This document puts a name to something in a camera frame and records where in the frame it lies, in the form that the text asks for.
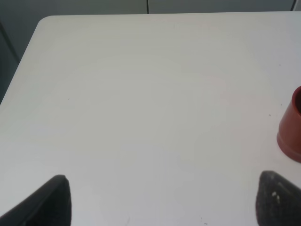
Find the cup rim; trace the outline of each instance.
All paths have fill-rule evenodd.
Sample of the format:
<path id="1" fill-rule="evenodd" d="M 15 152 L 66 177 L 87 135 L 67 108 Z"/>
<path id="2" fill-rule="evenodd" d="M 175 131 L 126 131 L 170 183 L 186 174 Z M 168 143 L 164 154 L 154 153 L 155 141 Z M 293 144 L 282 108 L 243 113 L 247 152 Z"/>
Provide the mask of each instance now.
<path id="1" fill-rule="evenodd" d="M 297 106 L 296 106 L 296 97 L 297 95 L 300 94 L 301 95 L 301 86 L 299 86 L 293 93 L 292 96 L 292 105 L 293 105 L 293 109 L 297 112 L 298 116 L 301 118 L 301 112 L 299 112 Z"/>

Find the red cup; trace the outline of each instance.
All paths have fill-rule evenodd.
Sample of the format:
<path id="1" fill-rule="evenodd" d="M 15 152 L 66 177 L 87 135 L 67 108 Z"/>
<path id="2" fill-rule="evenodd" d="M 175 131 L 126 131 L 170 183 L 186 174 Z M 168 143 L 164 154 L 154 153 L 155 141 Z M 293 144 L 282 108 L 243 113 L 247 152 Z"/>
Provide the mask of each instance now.
<path id="1" fill-rule="evenodd" d="M 301 86 L 294 91 L 280 121 L 277 142 L 284 154 L 301 162 Z"/>

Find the red plastic cup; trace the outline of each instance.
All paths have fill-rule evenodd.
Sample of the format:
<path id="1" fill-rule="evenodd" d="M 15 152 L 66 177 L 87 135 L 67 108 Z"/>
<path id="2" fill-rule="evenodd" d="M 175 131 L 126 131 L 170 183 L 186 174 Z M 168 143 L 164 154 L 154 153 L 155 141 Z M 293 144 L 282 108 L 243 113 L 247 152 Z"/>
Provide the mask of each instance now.
<path id="1" fill-rule="evenodd" d="M 277 142 L 284 154 L 301 162 L 301 86 L 294 91 L 280 121 Z"/>

